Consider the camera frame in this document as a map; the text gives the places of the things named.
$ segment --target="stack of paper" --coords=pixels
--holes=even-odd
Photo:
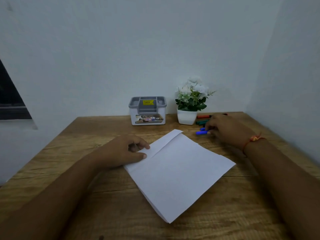
[[[174,129],[140,152],[147,158],[125,167],[158,215],[173,222],[235,163]]]

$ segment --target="storage box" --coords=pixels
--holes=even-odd
[[[166,106],[163,96],[131,98],[129,108],[132,125],[164,125]]]

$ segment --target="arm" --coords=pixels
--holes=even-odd
[[[206,130],[240,150],[255,133],[230,116],[215,115]],[[320,181],[265,139],[250,142],[244,152],[270,190],[297,239],[320,239]]]
[[[146,158],[146,154],[135,152],[135,145],[139,149],[150,148],[140,137],[119,136],[77,161],[44,191],[2,222],[0,238],[57,239],[79,199],[100,170]]]

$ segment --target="yellow sticker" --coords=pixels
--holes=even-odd
[[[153,104],[153,101],[154,101],[154,100],[144,100],[144,101],[143,101],[143,105],[154,105],[154,104]]]

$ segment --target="person's left arm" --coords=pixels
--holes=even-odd
[[[93,178],[104,169],[146,158],[136,152],[149,149],[138,136],[119,136],[89,153],[62,173],[45,190],[0,224],[0,238],[53,240],[59,237],[71,213]]]

